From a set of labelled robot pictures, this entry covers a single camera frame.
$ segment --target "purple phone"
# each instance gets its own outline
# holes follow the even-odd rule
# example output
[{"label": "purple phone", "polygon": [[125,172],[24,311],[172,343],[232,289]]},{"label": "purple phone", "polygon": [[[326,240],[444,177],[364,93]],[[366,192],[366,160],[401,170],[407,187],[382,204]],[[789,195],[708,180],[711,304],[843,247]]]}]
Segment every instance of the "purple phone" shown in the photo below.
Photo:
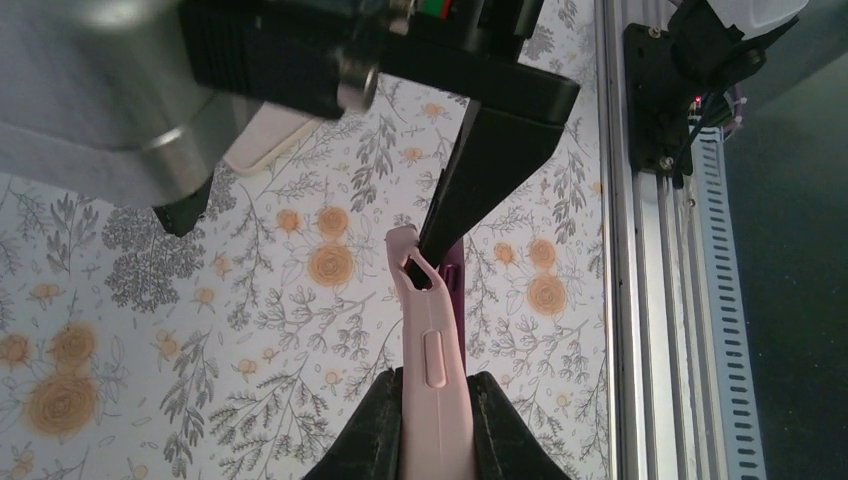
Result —
[{"label": "purple phone", "polygon": [[459,351],[462,352],[462,368],[465,369],[465,250],[462,239],[454,244],[439,265],[439,275],[445,281],[456,318],[456,333]]}]

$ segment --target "orange flower print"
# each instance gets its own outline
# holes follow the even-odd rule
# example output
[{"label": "orange flower print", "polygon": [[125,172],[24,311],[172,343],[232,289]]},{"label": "orange flower print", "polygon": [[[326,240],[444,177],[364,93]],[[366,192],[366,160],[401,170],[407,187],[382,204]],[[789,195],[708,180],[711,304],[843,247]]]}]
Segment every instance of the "orange flower print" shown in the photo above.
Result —
[{"label": "orange flower print", "polygon": [[542,315],[556,315],[565,310],[565,285],[552,275],[539,275],[527,286],[527,302]]},{"label": "orange flower print", "polygon": [[569,405],[571,405],[571,399],[567,393],[561,393],[557,396],[557,406],[559,408],[565,408]]},{"label": "orange flower print", "polygon": [[147,467],[144,465],[136,465],[132,469],[133,480],[144,480],[147,478]]},{"label": "orange flower print", "polygon": [[29,292],[30,300],[35,300],[41,305],[42,310],[47,310],[48,305],[53,304],[53,299],[63,292],[55,283],[39,283],[32,287]]},{"label": "orange flower print", "polygon": [[242,378],[244,378],[244,381],[247,382],[249,381],[247,376],[256,373],[256,367],[256,362],[254,362],[253,360],[242,358],[239,361],[238,365],[233,365],[233,370],[241,373]]},{"label": "orange flower print", "polygon": [[324,375],[324,383],[326,385],[322,385],[321,390],[330,390],[330,393],[337,396],[336,386],[341,385],[342,381],[342,372],[335,369],[330,370]]},{"label": "orange flower print", "polygon": [[270,348],[270,347],[266,348],[265,350],[262,351],[262,359],[266,360],[268,362],[268,364],[270,365],[271,360],[273,360],[274,357],[276,357],[279,353],[280,353],[279,351],[274,350],[273,348]]},{"label": "orange flower print", "polygon": [[299,232],[301,223],[300,215],[294,210],[280,210],[277,213],[277,227],[286,235]]},{"label": "orange flower print", "polygon": [[353,264],[353,254],[344,245],[323,245],[309,257],[309,276],[322,287],[337,287],[350,281]]},{"label": "orange flower print", "polygon": [[192,302],[197,303],[197,313],[200,313],[200,310],[203,307],[209,309],[210,312],[215,313],[215,307],[212,306],[212,302],[215,300],[215,290],[211,288],[198,288],[194,291],[194,300]]},{"label": "orange flower print", "polygon": [[318,231],[328,241],[338,240],[347,230],[347,212],[339,207],[326,207],[318,213]]},{"label": "orange flower print", "polygon": [[91,379],[53,375],[30,393],[27,416],[36,432],[63,437],[80,431],[96,407],[97,387]]},{"label": "orange flower print", "polygon": [[537,239],[530,244],[530,261],[536,268],[547,270],[556,261],[556,249],[547,240]]},{"label": "orange flower print", "polygon": [[226,278],[227,274],[233,271],[233,262],[226,253],[216,255],[212,266],[215,267],[215,275],[218,275],[221,279]]},{"label": "orange flower print", "polygon": [[78,372],[96,348],[94,330],[80,322],[69,323],[57,333],[47,351],[56,362],[56,371],[70,375]]},{"label": "orange flower print", "polygon": [[26,364],[29,354],[29,340],[23,335],[6,335],[0,341],[0,360],[9,364],[10,368]]},{"label": "orange flower print", "polygon": [[162,361],[170,362],[172,358],[177,354],[180,349],[179,343],[173,336],[173,332],[168,332],[167,330],[159,330],[156,332],[156,342],[153,345],[159,351],[159,358],[157,359],[157,363],[159,365],[159,371],[162,371]]},{"label": "orange flower print", "polygon": [[401,160],[406,162],[409,167],[413,166],[418,160],[430,158],[429,155],[424,155],[424,152],[418,147],[405,148],[400,152],[400,156]]},{"label": "orange flower print", "polygon": [[495,245],[495,258],[504,265],[515,263],[515,252],[508,243],[499,242]]},{"label": "orange flower print", "polygon": [[439,118],[446,118],[450,120],[450,115],[445,110],[445,107],[439,105],[438,103],[428,103],[421,107],[421,113],[418,116],[425,116],[430,119],[430,122],[436,123],[436,120]]}]

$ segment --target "mounting plate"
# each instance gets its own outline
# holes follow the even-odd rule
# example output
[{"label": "mounting plate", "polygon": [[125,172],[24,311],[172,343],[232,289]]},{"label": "mounting plate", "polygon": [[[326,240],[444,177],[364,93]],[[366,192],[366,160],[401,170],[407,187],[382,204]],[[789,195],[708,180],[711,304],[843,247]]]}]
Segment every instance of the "mounting plate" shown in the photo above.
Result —
[{"label": "mounting plate", "polygon": [[[650,59],[671,47],[671,37],[659,31],[656,38],[644,25],[631,23],[624,29],[624,71],[627,79],[628,133],[630,164],[640,171],[671,176],[671,169],[661,166],[661,159],[674,157],[689,136],[688,112],[655,113],[650,105],[639,101],[640,79],[646,69],[656,68]],[[691,151],[683,152],[683,174],[692,175]]]}]

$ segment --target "dark gray surface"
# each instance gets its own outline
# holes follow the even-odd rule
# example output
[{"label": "dark gray surface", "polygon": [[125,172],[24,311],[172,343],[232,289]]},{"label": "dark gray surface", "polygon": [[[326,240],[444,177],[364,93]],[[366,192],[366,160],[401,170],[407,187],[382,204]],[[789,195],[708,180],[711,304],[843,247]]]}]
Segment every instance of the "dark gray surface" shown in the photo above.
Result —
[{"label": "dark gray surface", "polygon": [[848,1],[811,7],[726,145],[770,480],[848,478]]}]

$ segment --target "pink plastic part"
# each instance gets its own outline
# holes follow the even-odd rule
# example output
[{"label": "pink plastic part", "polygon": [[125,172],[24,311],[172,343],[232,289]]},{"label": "pink plastic part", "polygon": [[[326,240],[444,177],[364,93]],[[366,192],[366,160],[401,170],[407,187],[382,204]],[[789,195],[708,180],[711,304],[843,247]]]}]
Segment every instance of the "pink plastic part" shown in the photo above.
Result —
[{"label": "pink plastic part", "polygon": [[[389,270],[403,307],[401,480],[475,480],[471,398],[445,282],[418,252],[418,232],[386,234]],[[404,271],[412,259],[432,287],[417,290]]]}]

